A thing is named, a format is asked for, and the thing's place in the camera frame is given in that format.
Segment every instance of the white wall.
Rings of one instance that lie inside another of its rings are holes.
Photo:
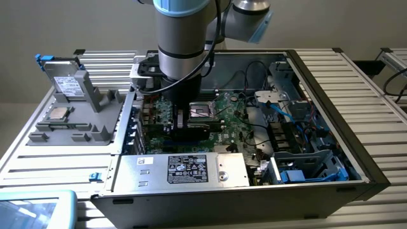
[[[50,88],[34,56],[75,49],[156,49],[154,8],[135,0],[3,0],[0,102],[31,103]],[[263,42],[228,48],[342,47],[354,59],[407,47],[406,0],[271,0]]]

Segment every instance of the warning label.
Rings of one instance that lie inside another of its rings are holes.
[[[206,155],[187,155],[168,157],[170,184],[208,182]]]
[[[82,87],[75,77],[54,77],[54,79],[66,96],[83,96]]]

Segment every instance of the circuit board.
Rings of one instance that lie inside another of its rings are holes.
[[[171,137],[158,135],[154,131],[148,133],[146,128],[147,154],[171,154],[171,153],[204,153],[219,152],[227,153],[226,148],[235,143],[238,150],[234,152],[243,153],[246,164],[250,166],[258,165],[258,160],[253,159],[257,152],[254,146],[249,146],[239,137],[242,132],[243,138],[251,132],[251,126],[242,123],[235,115],[237,108],[243,114],[245,103],[231,101],[231,97],[238,98],[238,94],[228,92],[222,94],[219,98],[211,103],[214,106],[214,119],[223,120],[224,128],[222,132],[211,132],[210,139],[199,142],[176,143],[172,142]],[[144,123],[148,125],[162,124],[168,125],[172,122],[172,105],[163,97],[159,97],[152,103],[144,105]],[[254,144],[253,139],[247,139],[247,143]]]

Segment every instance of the blue tab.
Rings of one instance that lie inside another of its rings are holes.
[[[54,58],[55,58],[54,56],[47,55],[47,56],[43,56],[40,60],[42,61],[51,61],[51,60],[54,60]]]
[[[102,173],[92,173],[90,175],[90,182],[102,181]]]

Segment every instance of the robotic arm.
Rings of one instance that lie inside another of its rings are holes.
[[[162,89],[140,92],[163,93],[187,108],[199,94],[202,67],[216,44],[224,38],[259,43],[273,15],[269,0],[138,1],[156,8],[160,70],[166,75]]]

